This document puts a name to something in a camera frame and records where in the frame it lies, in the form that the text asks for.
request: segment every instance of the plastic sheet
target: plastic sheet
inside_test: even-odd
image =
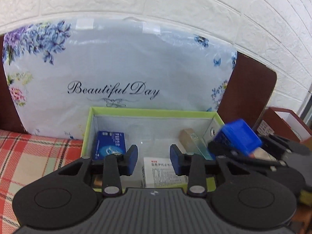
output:
[[[71,19],[4,37],[8,87],[31,134],[83,138],[90,106],[215,111],[237,52],[155,23]]]

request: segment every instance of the pink flower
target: pink flower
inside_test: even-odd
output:
[[[21,92],[20,89],[15,88],[15,87],[11,87],[10,93],[11,93],[11,97],[14,101],[16,101],[16,102],[25,101],[25,96],[23,96],[23,93]]]

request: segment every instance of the white brick wall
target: white brick wall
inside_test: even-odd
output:
[[[277,72],[270,105],[300,113],[312,83],[312,0],[0,0],[0,34],[71,16],[160,20],[217,37]]]

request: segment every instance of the red plaid fabric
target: red plaid fabric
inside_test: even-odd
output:
[[[12,210],[25,185],[80,158],[82,140],[55,139],[0,130],[0,234],[18,227]]]

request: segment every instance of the green-rimmed box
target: green-rimmed box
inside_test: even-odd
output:
[[[138,146],[138,162],[132,176],[121,178],[122,185],[140,187],[143,157],[169,158],[171,144],[184,151],[178,136],[185,128],[193,128],[208,143],[222,125],[216,112],[91,107],[82,156],[91,156],[98,131],[124,133],[127,148]]]

